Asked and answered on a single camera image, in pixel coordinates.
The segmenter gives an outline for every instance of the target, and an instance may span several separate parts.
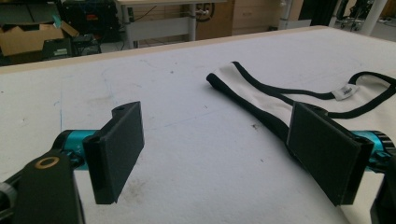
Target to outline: cardboard box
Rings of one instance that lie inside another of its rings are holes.
[[[61,28],[53,25],[40,25],[39,30],[23,31],[16,26],[0,34],[0,48],[14,64],[41,61],[41,50],[45,40],[64,38],[64,32],[77,36],[78,31],[62,21]]]

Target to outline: white label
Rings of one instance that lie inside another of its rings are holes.
[[[359,87],[356,85],[346,84],[345,87],[341,88],[340,90],[332,91],[332,94],[335,96],[337,101],[342,101],[355,94],[358,89]]]

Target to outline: white table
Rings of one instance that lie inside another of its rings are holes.
[[[100,129],[112,108],[141,101],[146,144],[119,202],[96,205],[88,172],[75,171],[87,223],[369,223],[381,175],[365,175],[355,205],[334,207],[205,77],[238,61],[267,84],[330,91],[364,70],[396,77],[394,52],[393,42],[314,27],[2,67],[0,180],[61,131]],[[339,122],[396,139],[395,103]]]
[[[122,21],[128,38],[129,49],[134,47],[134,41],[158,38],[170,35],[189,35],[189,40],[195,40],[196,4],[219,3],[227,0],[116,0],[121,6]],[[180,18],[130,22],[129,7],[153,7],[190,5],[190,15]]]

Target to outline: teal clamp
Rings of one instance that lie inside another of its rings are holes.
[[[372,154],[370,156],[367,168],[376,173],[385,173],[387,170],[389,160],[392,157],[384,147],[384,137],[388,139],[386,135],[377,131],[352,131],[354,134],[365,137],[374,143]]]
[[[91,136],[94,133],[96,133],[96,130],[74,130],[68,135],[66,139],[63,152],[66,154],[74,152],[84,160],[84,163],[76,168],[76,170],[88,170],[88,164],[86,162],[85,151],[82,142],[86,137]]]

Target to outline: table surface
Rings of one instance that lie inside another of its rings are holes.
[[[140,101],[146,144],[112,205],[75,171],[87,223],[370,223],[381,175],[353,206],[334,207],[283,144],[205,77],[238,61],[283,88],[339,89],[360,71],[396,77],[393,42],[314,27],[0,68],[0,180],[50,149],[63,130],[100,129]],[[396,139],[395,97],[350,130]]]
[[[186,5],[199,3],[220,3],[227,0],[116,0],[122,6],[142,6],[142,5]]]

